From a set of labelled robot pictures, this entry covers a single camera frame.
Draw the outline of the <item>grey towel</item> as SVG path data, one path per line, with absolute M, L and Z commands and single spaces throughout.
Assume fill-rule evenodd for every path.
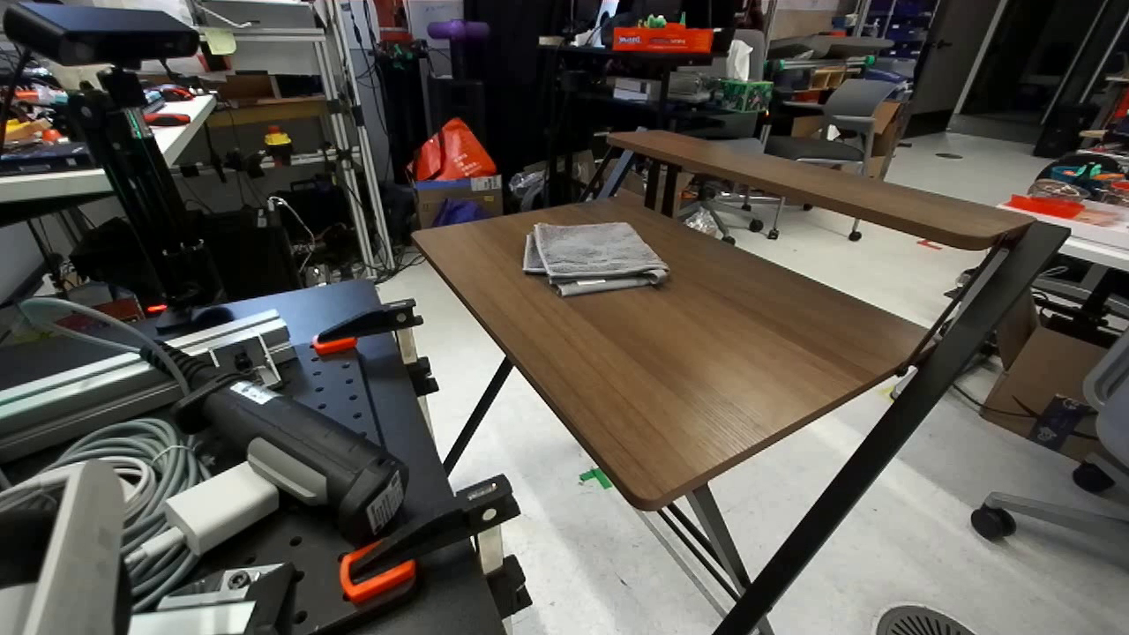
M 669 260 L 632 222 L 536 222 L 524 243 L 524 271 L 546 280 L 561 295 L 669 283 Z

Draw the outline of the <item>cardboard box under bag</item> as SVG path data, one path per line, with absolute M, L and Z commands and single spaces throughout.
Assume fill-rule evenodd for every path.
M 504 211 L 498 175 L 423 180 L 412 186 L 420 227 L 474 222 Z

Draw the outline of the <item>orange bag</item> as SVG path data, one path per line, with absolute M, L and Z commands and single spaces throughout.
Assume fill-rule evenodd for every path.
M 453 116 L 417 149 L 411 174 L 417 180 L 469 180 L 496 175 L 498 162 L 478 132 L 463 116 Z

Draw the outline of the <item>orange black clamp rear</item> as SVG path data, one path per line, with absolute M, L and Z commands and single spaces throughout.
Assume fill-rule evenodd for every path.
M 417 328 L 417 323 L 420 323 L 417 303 L 394 301 L 394 303 L 376 308 L 366 313 L 356 313 L 343 323 L 319 332 L 311 340 L 311 348 L 319 355 L 343 355 L 343 352 L 355 352 L 356 343 L 366 336 L 387 336 L 387 332 L 404 332 L 404 328 Z

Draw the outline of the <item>black handheld tool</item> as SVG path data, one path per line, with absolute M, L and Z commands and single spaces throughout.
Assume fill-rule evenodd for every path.
M 208 380 L 176 402 L 189 432 L 238 445 L 291 499 L 330 509 L 345 545 L 379 539 L 406 503 L 406 467 L 333 415 L 251 380 Z

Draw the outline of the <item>orange black clamp front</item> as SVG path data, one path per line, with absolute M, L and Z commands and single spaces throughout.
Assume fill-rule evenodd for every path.
M 355 608 L 386 600 L 417 583 L 420 560 L 447 545 L 469 539 L 519 514 L 504 477 L 463 486 L 447 510 L 411 523 L 340 557 L 340 590 Z

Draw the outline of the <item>grey office chair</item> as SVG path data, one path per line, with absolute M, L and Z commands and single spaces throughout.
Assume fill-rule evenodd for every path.
M 831 91 L 816 128 L 801 138 L 776 135 L 768 124 L 717 124 L 699 128 L 699 138 L 736 151 L 886 175 L 898 116 L 901 87 L 892 80 L 846 78 Z

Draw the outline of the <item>white power adapter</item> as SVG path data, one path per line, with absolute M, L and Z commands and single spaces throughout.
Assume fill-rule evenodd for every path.
M 280 486 L 251 463 L 216 474 L 165 501 L 165 519 L 182 529 L 190 554 L 235 539 L 280 509 Z

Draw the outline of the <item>white metal shelf rack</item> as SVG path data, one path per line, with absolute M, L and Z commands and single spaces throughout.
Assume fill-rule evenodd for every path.
M 382 80 L 376 69 L 379 21 L 362 0 L 190 0 L 206 28 L 235 34 L 242 69 L 315 78 L 330 102 L 333 149 L 355 211 L 364 276 L 394 267 L 382 185 L 387 140 Z

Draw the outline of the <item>floor drain grate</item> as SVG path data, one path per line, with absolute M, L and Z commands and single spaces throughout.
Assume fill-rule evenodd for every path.
M 877 635 L 975 635 L 967 626 L 930 608 L 891 608 Z

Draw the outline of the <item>cardboard box right floor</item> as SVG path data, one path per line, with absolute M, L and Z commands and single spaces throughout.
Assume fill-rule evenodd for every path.
M 988 390 L 981 415 L 1060 455 L 1087 459 L 1099 447 L 1099 435 L 1085 415 L 1085 378 L 1099 360 L 1102 345 L 1052 328 L 1033 328 Z M 1046 414 L 1054 399 L 1085 420 L 1052 426 Z

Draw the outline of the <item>white table right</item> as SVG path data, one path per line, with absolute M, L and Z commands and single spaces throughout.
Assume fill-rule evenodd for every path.
M 1074 151 L 1052 158 L 1003 211 L 1033 216 L 1068 229 L 1067 255 L 1129 271 L 1129 158 Z

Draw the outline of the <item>grey metal box corner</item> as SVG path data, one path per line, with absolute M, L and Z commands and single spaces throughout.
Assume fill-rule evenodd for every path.
M 124 486 L 46 469 L 0 493 L 0 635 L 128 635 Z

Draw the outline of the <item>office chair base right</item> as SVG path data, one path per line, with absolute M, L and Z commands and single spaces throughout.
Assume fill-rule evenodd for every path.
M 970 529 L 991 545 L 1010 539 L 1025 527 L 1060 527 L 1081 534 L 1106 557 L 1124 557 L 1129 539 L 1129 336 L 1124 336 L 1085 378 L 1085 409 L 1099 447 L 1074 474 L 1074 492 L 1010 493 L 988 492 L 970 510 Z

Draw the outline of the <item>aluminium extrusion rail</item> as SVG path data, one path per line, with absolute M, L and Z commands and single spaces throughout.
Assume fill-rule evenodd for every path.
M 291 323 L 280 309 L 249 313 L 190 336 L 173 348 L 242 372 L 277 388 L 295 355 Z M 115 352 L 0 390 L 0 459 L 15 463 L 73 442 L 103 423 L 132 420 L 182 399 L 169 374 L 142 352 Z

